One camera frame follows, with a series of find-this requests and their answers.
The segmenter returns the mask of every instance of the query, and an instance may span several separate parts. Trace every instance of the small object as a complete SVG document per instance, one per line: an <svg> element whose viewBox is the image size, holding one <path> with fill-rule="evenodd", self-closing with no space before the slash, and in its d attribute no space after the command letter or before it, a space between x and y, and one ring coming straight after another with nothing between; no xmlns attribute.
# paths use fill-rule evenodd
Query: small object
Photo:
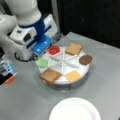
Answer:
<svg viewBox="0 0 120 120"><path fill-rule="evenodd" d="M40 78L49 83L54 83L60 76L61 76L61 73L51 68L48 68L42 74L40 74Z"/></svg>
<svg viewBox="0 0 120 120"><path fill-rule="evenodd" d="M91 63L91 61L92 61L92 56L90 55L84 55L79 59L79 63L82 65L88 65L89 63Z"/></svg>
<svg viewBox="0 0 120 120"><path fill-rule="evenodd" d="M77 43L71 43L65 50L65 53L70 55L78 55L81 50L83 49L83 46L81 44Z"/></svg>
<svg viewBox="0 0 120 120"><path fill-rule="evenodd" d="M66 79L70 82L75 82L76 80L80 79L82 76L76 71L69 72L65 75Z"/></svg>
<svg viewBox="0 0 120 120"><path fill-rule="evenodd" d="M54 46L49 48L49 53L51 55L55 55L55 54L57 54L59 52L60 52L60 48L57 45L54 45Z"/></svg>
<svg viewBox="0 0 120 120"><path fill-rule="evenodd" d="M45 60L43 58L39 58L36 62L36 65L39 66L40 68L45 68L48 66L48 60Z"/></svg>
<svg viewBox="0 0 120 120"><path fill-rule="evenodd" d="M13 80L15 79L15 76L11 76L10 78L8 78L5 83L6 84L10 84Z"/></svg>

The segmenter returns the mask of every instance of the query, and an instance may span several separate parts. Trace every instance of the green item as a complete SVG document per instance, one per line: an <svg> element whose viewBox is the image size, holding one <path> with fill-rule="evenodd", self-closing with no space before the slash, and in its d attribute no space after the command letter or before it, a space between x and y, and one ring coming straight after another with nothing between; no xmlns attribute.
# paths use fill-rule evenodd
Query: green item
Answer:
<svg viewBox="0 0 120 120"><path fill-rule="evenodd" d="M39 58L37 61L35 61L35 63L40 68L45 68L48 66L48 60L45 60L43 58Z"/></svg>

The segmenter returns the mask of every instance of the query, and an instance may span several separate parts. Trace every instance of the cookie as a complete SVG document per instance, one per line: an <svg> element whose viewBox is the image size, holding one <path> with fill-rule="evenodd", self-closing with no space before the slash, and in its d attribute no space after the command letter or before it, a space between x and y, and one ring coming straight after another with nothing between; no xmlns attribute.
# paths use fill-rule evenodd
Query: cookie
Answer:
<svg viewBox="0 0 120 120"><path fill-rule="evenodd" d="M90 55L84 55L79 59L79 63L82 65L88 65L89 63L91 63L91 61L92 61L92 56Z"/></svg>

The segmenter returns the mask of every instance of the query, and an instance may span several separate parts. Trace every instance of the white tray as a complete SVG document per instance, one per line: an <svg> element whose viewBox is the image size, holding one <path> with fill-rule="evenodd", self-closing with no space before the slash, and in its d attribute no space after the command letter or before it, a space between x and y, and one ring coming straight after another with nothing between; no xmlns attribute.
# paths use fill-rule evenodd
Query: white tray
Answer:
<svg viewBox="0 0 120 120"><path fill-rule="evenodd" d="M98 110L87 100L68 98L58 103L49 120L101 120Z"/></svg>
<svg viewBox="0 0 120 120"><path fill-rule="evenodd" d="M65 74L72 72L73 70L77 70L77 72L82 75L81 78L83 78L89 70L89 64L84 66L79 63L79 58L85 55L83 51L81 51L79 55L71 56L65 53L65 49L66 47L60 47L60 53L56 55L50 55L49 53L45 53L42 56L42 58L48 60L48 67L62 74L62 76L58 80L56 80L54 84L71 84L71 82L68 81L64 76ZM43 73L48 67L39 68L40 73Z"/></svg>

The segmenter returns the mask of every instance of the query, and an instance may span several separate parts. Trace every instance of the gray table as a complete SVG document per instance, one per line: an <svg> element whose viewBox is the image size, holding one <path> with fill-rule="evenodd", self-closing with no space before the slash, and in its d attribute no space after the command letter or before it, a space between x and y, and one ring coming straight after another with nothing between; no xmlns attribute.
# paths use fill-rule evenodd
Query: gray table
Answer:
<svg viewBox="0 0 120 120"><path fill-rule="evenodd" d="M83 44L83 51L93 56L88 77L82 86L58 92L39 79L36 65L28 63L10 85L0 87L0 120L48 120L53 107L69 97L84 98L98 109L102 120L120 117L120 50L86 37L69 33L57 44Z"/></svg>

